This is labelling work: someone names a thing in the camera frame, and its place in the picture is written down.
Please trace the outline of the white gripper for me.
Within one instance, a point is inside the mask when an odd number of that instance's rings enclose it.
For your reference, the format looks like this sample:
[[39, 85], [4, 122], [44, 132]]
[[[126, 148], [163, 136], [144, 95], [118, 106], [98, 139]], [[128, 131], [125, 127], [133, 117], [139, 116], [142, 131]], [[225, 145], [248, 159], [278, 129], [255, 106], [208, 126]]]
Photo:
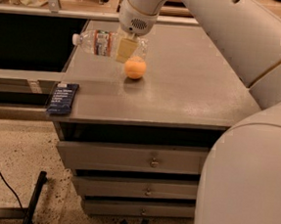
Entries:
[[[150, 33], [153, 25], [158, 19], [158, 15], [145, 15], [136, 10], [127, 0], [120, 4], [118, 12], [119, 25], [127, 33], [142, 36]], [[124, 64], [135, 52], [139, 45], [135, 36], [120, 37], [117, 44], [116, 60]]]

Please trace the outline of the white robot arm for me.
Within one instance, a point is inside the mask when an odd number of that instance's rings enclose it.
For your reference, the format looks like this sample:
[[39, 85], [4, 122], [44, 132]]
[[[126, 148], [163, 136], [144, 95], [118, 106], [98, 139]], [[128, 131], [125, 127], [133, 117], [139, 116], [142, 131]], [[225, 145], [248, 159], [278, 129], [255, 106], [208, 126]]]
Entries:
[[[122, 0], [121, 29], [149, 31], [167, 0]], [[240, 79], [243, 114], [213, 144], [194, 224], [281, 224], [281, 18], [258, 0], [181, 0]]]

